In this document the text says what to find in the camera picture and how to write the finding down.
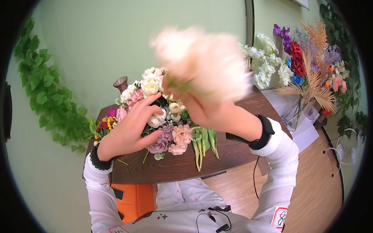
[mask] wooden table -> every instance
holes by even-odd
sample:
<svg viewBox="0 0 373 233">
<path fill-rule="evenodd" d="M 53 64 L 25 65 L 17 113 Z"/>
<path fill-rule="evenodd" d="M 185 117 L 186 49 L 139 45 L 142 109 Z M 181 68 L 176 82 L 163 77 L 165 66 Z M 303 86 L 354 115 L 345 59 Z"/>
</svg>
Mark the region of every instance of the wooden table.
<svg viewBox="0 0 373 233">
<path fill-rule="evenodd" d="M 256 87 L 253 89 L 254 90 L 251 94 L 244 100 L 238 102 L 237 105 L 252 114 L 261 114 L 280 122 L 282 129 L 289 135 L 289 137 L 291 137 L 291 134 L 272 105 Z M 110 107 L 118 108 L 116 104 L 103 108 L 100 111 L 97 120 L 101 120 L 105 117 L 107 110 Z M 142 164 L 142 161 L 147 152 L 146 149 L 138 151 L 137 153 L 124 155 L 123 158 L 125 162 L 129 164 L 128 170 L 131 178 L 128 175 L 125 164 L 117 161 L 121 156 L 115 157 L 111 176 L 112 182 L 120 184 L 163 183 L 187 180 L 216 174 L 257 159 L 257 155 L 250 152 L 247 144 L 227 140 L 225 138 L 225 133 L 223 132 L 217 132 L 216 138 L 220 159 L 216 159 L 213 152 L 209 150 L 203 158 L 202 169 L 200 172 L 197 171 L 194 149 L 192 143 L 190 143 L 184 154 L 172 155 L 169 152 L 165 152 L 164 159 L 159 161 L 154 159 L 154 154 L 149 153 L 144 164 Z M 92 150 L 94 141 L 95 140 L 92 139 L 89 142 L 87 154 Z"/>
</svg>

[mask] white sleeve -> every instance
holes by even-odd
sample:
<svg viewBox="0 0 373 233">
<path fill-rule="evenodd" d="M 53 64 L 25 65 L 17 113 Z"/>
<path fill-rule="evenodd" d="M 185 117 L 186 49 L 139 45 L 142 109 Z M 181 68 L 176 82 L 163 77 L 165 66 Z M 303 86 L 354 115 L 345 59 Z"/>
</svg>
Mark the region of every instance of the white sleeve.
<svg viewBox="0 0 373 233">
<path fill-rule="evenodd" d="M 93 233 L 123 225 L 118 214 L 114 191 L 108 185 L 109 173 L 112 170 L 113 163 L 109 170 L 98 170 L 90 161 L 90 153 L 87 155 L 83 174 L 91 207 L 91 229 Z"/>
<path fill-rule="evenodd" d="M 268 118 L 275 132 L 267 145 L 253 154 L 264 156 L 271 167 L 268 180 L 263 185 L 259 196 L 259 206 L 252 220 L 271 224 L 276 206 L 288 207 L 295 187 L 295 176 L 298 168 L 297 145 L 281 129 L 280 123 Z"/>
</svg>

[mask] smartphone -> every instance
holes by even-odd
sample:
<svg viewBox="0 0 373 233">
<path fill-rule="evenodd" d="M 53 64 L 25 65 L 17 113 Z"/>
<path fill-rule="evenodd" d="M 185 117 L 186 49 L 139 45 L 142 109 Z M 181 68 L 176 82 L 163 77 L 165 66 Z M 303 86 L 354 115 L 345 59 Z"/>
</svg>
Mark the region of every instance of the smartphone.
<svg viewBox="0 0 373 233">
<path fill-rule="evenodd" d="M 113 187 L 112 189 L 114 190 L 115 197 L 119 200 L 123 200 L 124 192 L 122 190 L 119 190 Z"/>
</svg>

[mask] black bracelet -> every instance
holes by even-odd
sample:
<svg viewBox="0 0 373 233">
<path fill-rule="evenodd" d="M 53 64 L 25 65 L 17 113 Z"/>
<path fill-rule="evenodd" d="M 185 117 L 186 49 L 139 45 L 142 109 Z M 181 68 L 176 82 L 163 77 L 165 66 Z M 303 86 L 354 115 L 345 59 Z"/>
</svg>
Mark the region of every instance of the black bracelet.
<svg viewBox="0 0 373 233">
<path fill-rule="evenodd" d="M 275 132 L 273 131 L 271 122 L 265 116 L 262 116 L 262 115 L 256 115 L 256 116 L 260 119 L 262 127 L 263 127 L 260 139 L 249 142 L 248 140 L 245 140 L 239 136 L 236 136 L 230 133 L 225 133 L 225 137 L 232 141 L 239 141 L 239 142 L 247 143 L 249 147 L 254 150 L 259 150 L 265 147 L 269 141 L 270 136 L 275 134 Z"/>
<path fill-rule="evenodd" d="M 112 165 L 112 161 L 113 159 L 110 159 L 109 161 L 100 161 L 98 156 L 97 156 L 97 149 L 98 149 L 98 146 L 100 144 L 97 144 L 97 146 L 95 146 L 91 153 L 90 153 L 90 160 L 92 162 L 92 165 L 98 169 L 98 170 L 109 170 L 111 165 Z"/>
</svg>

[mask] orange cushion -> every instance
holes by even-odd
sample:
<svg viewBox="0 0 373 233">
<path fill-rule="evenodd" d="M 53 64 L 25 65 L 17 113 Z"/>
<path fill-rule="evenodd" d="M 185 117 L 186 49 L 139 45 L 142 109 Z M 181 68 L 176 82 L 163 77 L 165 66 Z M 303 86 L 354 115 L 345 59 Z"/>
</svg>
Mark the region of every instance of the orange cushion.
<svg viewBox="0 0 373 233">
<path fill-rule="evenodd" d="M 152 184 L 112 184 L 112 187 L 124 192 L 123 200 L 116 199 L 118 211 L 124 215 L 124 223 L 129 223 L 148 212 L 154 211 Z"/>
</svg>

